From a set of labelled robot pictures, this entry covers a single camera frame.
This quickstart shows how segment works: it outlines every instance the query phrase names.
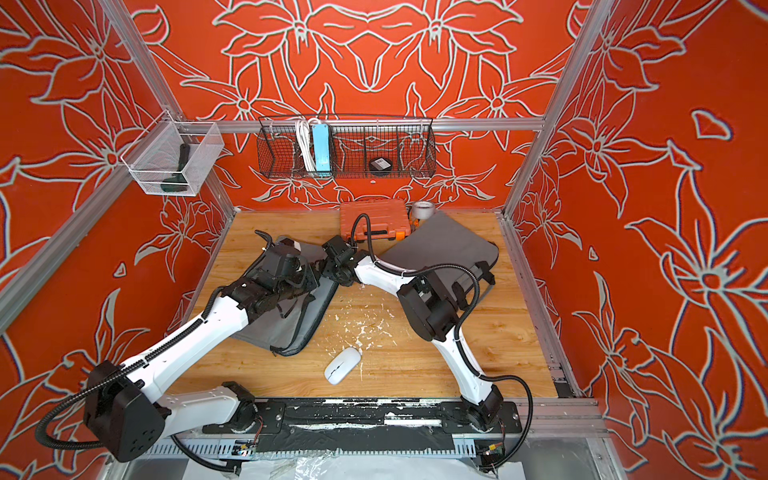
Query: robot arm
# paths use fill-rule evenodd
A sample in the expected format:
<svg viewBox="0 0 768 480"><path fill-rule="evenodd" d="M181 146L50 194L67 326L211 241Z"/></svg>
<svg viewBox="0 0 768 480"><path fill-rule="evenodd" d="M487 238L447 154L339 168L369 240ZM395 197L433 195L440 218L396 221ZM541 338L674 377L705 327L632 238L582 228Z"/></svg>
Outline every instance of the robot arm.
<svg viewBox="0 0 768 480"><path fill-rule="evenodd" d="M84 424L120 462L137 458L159 438L200 425L226 424L233 431L248 430L257 417L254 398L234 382L208 392L164 393L232 333L276 308L278 302L317 288L322 274L344 286L359 282L396 295L412 328L435 345L456 377L472 424L481 430L490 427L503 398L490 382L473 375L461 357L454 339L457 306L437 275L387 273L367 252L350 247L341 237L334 237L323 247L328 258L310 265L292 241L268 243L263 255L237 281L217 289L203 313L158 344L123 361L123 365L137 369L121 375L122 366L109 362L98 365L88 377L92 392L82 392L86 395ZM461 333L458 341L464 342ZM482 372L468 347L464 350L468 361ZM46 445L47 423L41 424L38 440Z"/></svg>
<svg viewBox="0 0 768 480"><path fill-rule="evenodd" d="M475 370L484 374L461 330L458 340L455 339L458 307L437 274L432 272L413 277L390 273L375 265L368 252L352 248L339 236L326 242L323 248L328 254L323 275L342 285L348 286L356 281L377 286L399 298L413 330L437 348L451 369L472 424L483 431L492 426L504 398L493 383L478 378L462 358L457 342L462 343L467 360ZM381 260L376 262L393 272L413 272Z"/></svg>

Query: black round object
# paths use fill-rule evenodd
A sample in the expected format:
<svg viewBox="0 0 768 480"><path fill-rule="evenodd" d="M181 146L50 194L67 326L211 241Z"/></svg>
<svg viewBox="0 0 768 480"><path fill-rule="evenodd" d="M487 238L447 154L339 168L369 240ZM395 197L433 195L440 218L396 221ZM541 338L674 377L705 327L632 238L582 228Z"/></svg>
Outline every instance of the black round object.
<svg viewBox="0 0 768 480"><path fill-rule="evenodd" d="M377 177L386 177L393 170L393 163L386 157L376 157L368 162L368 169Z"/></svg>

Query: red wall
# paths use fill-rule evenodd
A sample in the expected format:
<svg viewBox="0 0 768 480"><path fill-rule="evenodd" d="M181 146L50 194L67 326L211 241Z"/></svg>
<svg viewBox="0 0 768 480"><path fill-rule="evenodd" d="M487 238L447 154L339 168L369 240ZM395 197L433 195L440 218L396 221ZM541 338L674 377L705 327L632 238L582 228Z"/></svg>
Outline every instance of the red wall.
<svg viewBox="0 0 768 480"><path fill-rule="evenodd" d="M35 441L37 421L96 365L139 353L180 325L224 224L207 189L168 198L131 184L112 205L2 335L0 478L95 478L105 449L46 449ZM81 408L49 432L90 439Z"/></svg>
<svg viewBox="0 0 768 480"><path fill-rule="evenodd" d="M160 112L97 2L0 2L0 289Z"/></svg>
<svg viewBox="0 0 768 480"><path fill-rule="evenodd" d="M514 212L632 478L768 472L768 9L617 2Z"/></svg>
<svg viewBox="0 0 768 480"><path fill-rule="evenodd" d="M97 2L0 0L0 288L159 113ZM54 452L36 422L90 370L180 324L223 214L132 184L0 336L0 478L95 478L106 451ZM84 440L81 406L55 423Z"/></svg>
<svg viewBox="0 0 768 480"><path fill-rule="evenodd" d="M217 120L542 115L589 3L126 1L184 113ZM374 184L267 180L253 135L229 137L231 155L216 172L244 209L328 208L362 197L492 208L504 203L533 133L439 136L435 177Z"/></svg>

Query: black wire basket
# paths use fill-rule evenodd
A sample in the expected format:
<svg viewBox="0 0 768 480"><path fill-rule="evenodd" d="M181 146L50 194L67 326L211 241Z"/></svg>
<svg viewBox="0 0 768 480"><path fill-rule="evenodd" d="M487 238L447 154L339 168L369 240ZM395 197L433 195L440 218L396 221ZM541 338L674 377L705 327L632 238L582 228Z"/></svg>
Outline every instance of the black wire basket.
<svg viewBox="0 0 768 480"><path fill-rule="evenodd" d="M267 178L429 178L435 174L431 118L333 115L329 126L329 171L307 171L296 139L296 120L316 115L261 117L259 173ZM315 157L312 139L310 150Z"/></svg>

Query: plastic sheet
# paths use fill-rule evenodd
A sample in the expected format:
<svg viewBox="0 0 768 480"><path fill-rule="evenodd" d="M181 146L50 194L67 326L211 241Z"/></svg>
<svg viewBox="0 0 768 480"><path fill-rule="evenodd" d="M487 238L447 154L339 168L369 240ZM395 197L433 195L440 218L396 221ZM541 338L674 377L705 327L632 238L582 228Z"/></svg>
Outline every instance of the plastic sheet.
<svg viewBox="0 0 768 480"><path fill-rule="evenodd" d="M243 464L240 480L482 480L483 475L459 460L387 455L323 455L294 460ZM498 471L499 480L525 480L522 464L510 462Z"/></svg>

